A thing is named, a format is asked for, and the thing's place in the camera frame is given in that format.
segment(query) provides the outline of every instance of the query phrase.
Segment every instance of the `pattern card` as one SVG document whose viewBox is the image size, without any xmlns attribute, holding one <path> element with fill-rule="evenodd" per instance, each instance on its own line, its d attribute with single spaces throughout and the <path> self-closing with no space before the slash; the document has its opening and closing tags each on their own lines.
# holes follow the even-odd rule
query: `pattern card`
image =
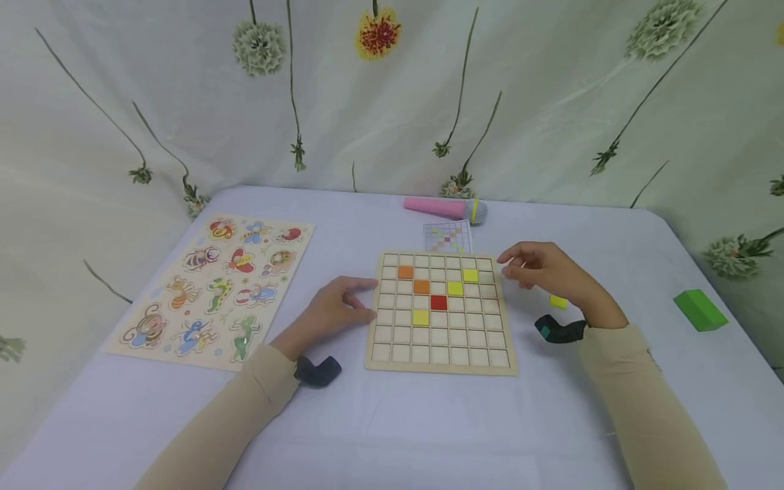
<svg viewBox="0 0 784 490">
<path fill-rule="evenodd" d="M 494 264 L 489 256 L 383 252 L 365 367 L 517 376 Z"/>
<path fill-rule="evenodd" d="M 134 302 L 105 351 L 239 371 L 264 341 L 314 226 L 213 216 Z"/>
<path fill-rule="evenodd" d="M 424 226 L 425 250 L 430 253 L 471 253 L 471 226 L 468 220 L 430 223 Z"/>
</svg>

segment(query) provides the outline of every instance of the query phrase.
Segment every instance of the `yellow block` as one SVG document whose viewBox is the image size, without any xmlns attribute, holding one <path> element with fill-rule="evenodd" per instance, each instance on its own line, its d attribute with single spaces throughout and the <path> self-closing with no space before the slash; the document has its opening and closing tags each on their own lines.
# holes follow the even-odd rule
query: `yellow block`
<svg viewBox="0 0 784 490">
<path fill-rule="evenodd" d="M 463 280 L 465 282 L 479 282 L 479 271 L 476 269 L 463 269 Z"/>
<path fill-rule="evenodd" d="M 446 283 L 446 292 L 450 296 L 462 296 L 463 295 L 463 283 L 462 282 L 448 282 L 448 283 Z"/>
<path fill-rule="evenodd" d="M 553 305 L 554 307 L 559 307 L 562 310 L 566 310 L 566 305 L 568 305 L 569 302 L 566 299 L 559 298 L 558 296 L 555 296 L 554 294 L 551 294 L 550 295 L 550 304 Z"/>
<path fill-rule="evenodd" d="M 428 326 L 430 324 L 430 312 L 428 310 L 414 310 L 414 325 Z"/>
</svg>

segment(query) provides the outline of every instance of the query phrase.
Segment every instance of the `green foam block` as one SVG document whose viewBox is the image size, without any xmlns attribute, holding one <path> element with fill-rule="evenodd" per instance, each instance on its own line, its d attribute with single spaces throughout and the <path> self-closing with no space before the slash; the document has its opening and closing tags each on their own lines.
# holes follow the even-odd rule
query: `green foam block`
<svg viewBox="0 0 784 490">
<path fill-rule="evenodd" d="M 728 323 L 713 301 L 701 289 L 689 289 L 675 296 L 675 304 L 699 332 L 716 330 Z"/>
</svg>

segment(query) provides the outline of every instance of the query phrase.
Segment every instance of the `beige sleeve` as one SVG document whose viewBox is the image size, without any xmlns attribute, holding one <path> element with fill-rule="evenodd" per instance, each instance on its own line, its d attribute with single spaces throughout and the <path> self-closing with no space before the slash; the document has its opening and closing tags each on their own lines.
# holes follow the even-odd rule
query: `beige sleeve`
<svg viewBox="0 0 784 490">
<path fill-rule="evenodd" d="M 586 328 L 580 358 L 610 412 L 635 488 L 727 484 L 640 328 Z"/>
<path fill-rule="evenodd" d="M 136 488 L 223 488 L 245 447 L 289 402 L 296 364 L 259 346 L 242 370 L 166 446 Z"/>
</svg>

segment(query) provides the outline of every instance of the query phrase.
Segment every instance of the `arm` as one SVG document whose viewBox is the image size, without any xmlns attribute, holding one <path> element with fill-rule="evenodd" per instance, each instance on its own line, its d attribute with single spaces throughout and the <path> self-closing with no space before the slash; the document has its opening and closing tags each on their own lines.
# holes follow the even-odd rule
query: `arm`
<svg viewBox="0 0 784 490">
<path fill-rule="evenodd" d="M 635 488 L 726 488 L 689 414 L 636 325 L 601 285 L 553 243 L 520 242 L 498 259 L 521 288 L 568 299 L 590 325 L 580 359 L 607 407 Z"/>
<path fill-rule="evenodd" d="M 341 277 L 321 288 L 296 321 L 270 345 L 259 346 L 177 434 L 136 488 L 223 488 L 248 443 L 294 395 L 296 359 L 321 339 L 375 317 L 352 293 L 375 285 L 375 279 Z"/>
</svg>

